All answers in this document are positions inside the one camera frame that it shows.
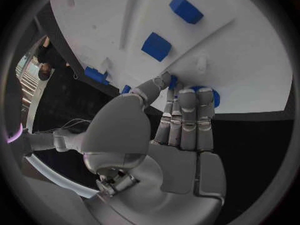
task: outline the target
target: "dark background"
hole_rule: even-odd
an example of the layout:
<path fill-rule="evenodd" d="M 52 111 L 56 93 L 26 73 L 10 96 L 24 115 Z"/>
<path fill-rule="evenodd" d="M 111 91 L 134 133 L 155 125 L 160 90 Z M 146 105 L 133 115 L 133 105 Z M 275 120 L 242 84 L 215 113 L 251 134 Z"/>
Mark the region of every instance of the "dark background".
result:
<path fill-rule="evenodd" d="M 276 0 L 285 10 L 287 16 L 293 21 L 296 27 L 299 26 L 299 15 L 300 15 L 300 0 Z M 22 0 L 0 0 L 0 11 L 1 11 L 1 22 L 0 29 L 7 24 L 13 12 L 19 6 Z M 68 76 L 65 76 L 65 85 L 69 86 L 70 81 L 67 81 Z M 84 90 L 84 84 L 78 86 Z M 81 117 L 93 117 L 99 106 L 102 106 L 103 101 L 108 101 L 110 98 L 102 96 L 103 99 L 97 100 L 94 97 L 98 91 L 92 91 L 89 93 L 82 93 L 81 101 L 75 102 L 77 98 L 74 97 L 72 91 L 68 91 L 70 94 L 62 102 L 65 108 L 68 108 L 70 113 L 78 113 L 80 110 L 88 111 L 78 113 Z M 94 104 L 89 104 L 84 101 L 93 101 Z M 41 115 L 48 116 L 49 113 L 55 112 L 56 109 L 62 109 L 61 105 L 57 106 L 46 106 L 44 111 L 41 111 Z M 159 116 L 149 114 L 149 118 L 152 121 L 153 129 L 158 124 Z M 55 117 L 52 120 L 53 123 L 64 123 L 66 117 Z M 47 124 L 49 128 L 53 128 L 54 125 L 58 124 Z M 292 120 L 281 120 L 281 121 L 264 121 L 264 122 L 242 122 L 242 121 L 215 121 L 213 124 L 213 131 L 215 137 L 215 152 L 220 154 L 223 159 L 226 176 L 227 176 L 227 198 L 225 206 L 222 210 L 220 217 L 217 220 L 217 224 L 225 224 L 231 219 L 241 214 L 247 207 L 253 203 L 257 197 L 264 191 L 271 179 L 275 175 L 278 167 L 281 164 L 282 158 L 285 155 L 285 151 L 289 144 L 291 132 L 293 127 Z M 84 130 L 85 127 L 75 127 L 74 132 Z M 51 151 L 48 155 L 44 155 L 41 152 L 40 157 L 44 156 L 45 162 L 55 166 L 57 164 L 57 170 L 62 173 L 69 173 L 71 179 L 81 181 L 83 184 L 88 183 L 91 187 L 94 186 L 94 178 L 84 169 L 73 169 L 79 172 L 73 172 L 72 167 L 59 166 L 62 161 L 66 159 L 73 159 L 77 161 L 79 159 L 77 153 L 53 153 Z M 14 200 L 14 195 L 9 190 L 6 182 L 0 177 L 1 184 L 1 215 L 3 221 L 7 219 L 12 224 L 33 224 L 32 220 L 24 212 L 18 203 Z M 294 185 L 290 189 L 287 196 L 279 204 L 273 214 L 264 222 L 264 224 L 276 224 L 291 221 L 293 224 L 300 222 L 298 216 L 298 200 L 300 176 L 294 182 Z"/>

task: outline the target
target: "cable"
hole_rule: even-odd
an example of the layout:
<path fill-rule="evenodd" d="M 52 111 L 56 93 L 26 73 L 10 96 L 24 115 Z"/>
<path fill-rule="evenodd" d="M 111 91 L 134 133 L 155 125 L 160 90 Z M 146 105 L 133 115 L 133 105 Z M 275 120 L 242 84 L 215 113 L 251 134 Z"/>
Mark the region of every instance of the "cable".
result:
<path fill-rule="evenodd" d="M 73 121 L 77 121 L 75 122 L 74 124 L 71 124 L 69 126 L 67 126 L 69 123 L 73 122 Z M 52 129 L 49 129 L 49 130 L 45 130 L 45 131 L 37 131 L 35 132 L 36 134 L 46 134 L 46 133 L 52 133 L 56 130 L 59 130 L 59 129 L 69 129 L 77 124 L 80 124 L 80 123 L 91 123 L 92 121 L 91 120 L 85 120 L 85 119 L 82 119 L 82 118 L 74 118 L 70 121 L 68 121 L 67 123 L 65 123 L 62 127 L 57 127 L 57 128 L 52 128 Z"/>

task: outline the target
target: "person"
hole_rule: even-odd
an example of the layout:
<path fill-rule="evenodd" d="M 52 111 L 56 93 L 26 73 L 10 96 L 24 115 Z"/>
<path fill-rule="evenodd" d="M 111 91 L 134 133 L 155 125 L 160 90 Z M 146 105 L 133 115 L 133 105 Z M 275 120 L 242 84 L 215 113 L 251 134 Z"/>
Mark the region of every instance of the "person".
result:
<path fill-rule="evenodd" d="M 37 54 L 37 60 L 41 64 L 38 77 L 42 81 L 49 79 L 52 69 L 62 69 L 70 66 L 51 44 L 48 36 L 44 43 L 39 46 Z"/>

